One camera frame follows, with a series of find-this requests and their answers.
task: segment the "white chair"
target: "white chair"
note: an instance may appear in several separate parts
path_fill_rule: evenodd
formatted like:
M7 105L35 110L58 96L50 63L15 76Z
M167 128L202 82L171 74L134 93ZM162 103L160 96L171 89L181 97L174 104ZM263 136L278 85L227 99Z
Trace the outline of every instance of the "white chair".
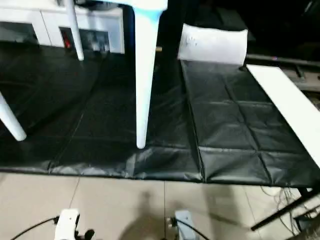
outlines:
M109 0L132 6L135 18L136 146L146 145L159 18L168 0ZM64 0L78 59L84 59L74 0Z
M25 140L27 135L11 111L4 96L0 92L0 120L17 141Z

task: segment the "black padded mat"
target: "black padded mat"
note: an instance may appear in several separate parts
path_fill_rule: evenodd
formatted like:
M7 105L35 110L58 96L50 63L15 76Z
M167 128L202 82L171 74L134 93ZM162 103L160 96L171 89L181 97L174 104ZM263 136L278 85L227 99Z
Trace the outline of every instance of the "black padded mat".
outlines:
M183 61L182 70L208 183L319 181L320 169L245 68Z
M59 48L29 47L5 61L0 90L27 139L16 142L0 127L0 171L202 181L177 60L157 57L143 150L136 147L131 59L86 55L79 62Z
M146 147L136 147L135 63L117 54L0 43L0 171L312 187L319 169L247 72L156 56Z

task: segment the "black stand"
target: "black stand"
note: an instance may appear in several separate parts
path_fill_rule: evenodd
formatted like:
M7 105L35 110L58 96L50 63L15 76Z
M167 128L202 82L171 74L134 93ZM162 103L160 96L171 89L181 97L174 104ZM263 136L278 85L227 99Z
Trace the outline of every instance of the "black stand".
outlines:
M258 222L256 225L251 227L252 231L255 231L264 225L267 225L268 223L271 223L273 220L280 218L286 213L289 213L291 210L294 208L298 207L299 205L303 204L304 202L312 199L314 196L318 195L320 193L320 187L313 188L311 191L300 191L301 197L299 197L297 200L294 202L290 203L289 205L285 206L284 208L280 209L279 211L275 212L271 216L268 216L266 219Z

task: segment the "white chair leg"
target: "white chair leg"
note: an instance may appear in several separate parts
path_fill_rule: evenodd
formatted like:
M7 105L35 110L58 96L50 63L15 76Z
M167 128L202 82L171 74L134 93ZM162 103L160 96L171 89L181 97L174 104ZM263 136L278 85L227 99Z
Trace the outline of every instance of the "white chair leg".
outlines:
M68 15L68 19L70 22L70 28L72 32L73 42L76 50L76 54L78 56L79 61L84 59L84 50L81 44L81 38L79 33L79 27L77 22L77 16L75 11L74 0L64 0L64 4L66 7L66 12Z
M25 140L27 135L16 119L11 108L0 92L0 120L17 141Z
M136 146L146 145L159 18L162 11L134 8Z

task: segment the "tile floor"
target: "tile floor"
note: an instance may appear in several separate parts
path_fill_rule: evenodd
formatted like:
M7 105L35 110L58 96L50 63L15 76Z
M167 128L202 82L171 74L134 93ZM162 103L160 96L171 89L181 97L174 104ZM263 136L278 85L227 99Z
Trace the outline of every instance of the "tile floor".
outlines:
M195 226L210 239L285 240L291 233L279 220L259 231L249 230L277 208L273 196L279 196L280 188L263 190L259 186L0 173L0 239L9 240L71 207L80 211L79 232L94 229L97 240L173 240L175 230L167 227L165 219L179 209L188 209ZM299 196L295 189L292 194ZM319 203L315 198L307 206ZM289 219L289 215L283 217L288 226ZM47 223L20 239L53 240L54 231Z

